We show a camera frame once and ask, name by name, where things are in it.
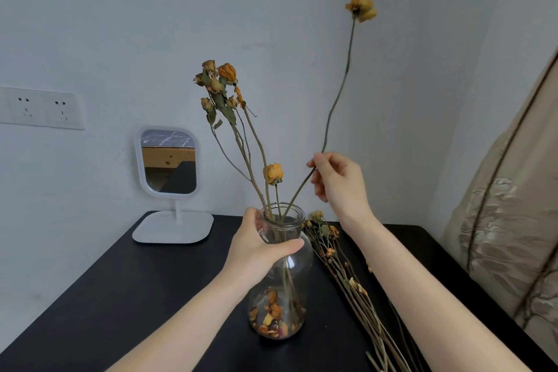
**beige curtain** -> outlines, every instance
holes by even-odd
[[[492,145],[445,230],[452,255],[558,363],[558,63]]]

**glass vase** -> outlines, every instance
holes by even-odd
[[[304,323],[313,257],[310,240],[301,229],[305,214],[293,205],[285,217],[288,205],[272,204],[271,217],[262,210],[256,219],[256,228],[268,244],[302,238],[304,246],[279,259],[248,293],[250,324],[257,333],[274,340],[294,335]]]

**person's right hand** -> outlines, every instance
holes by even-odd
[[[306,166],[316,167],[311,180],[314,192],[329,202],[345,231],[372,214],[358,163],[339,153],[316,153]]]

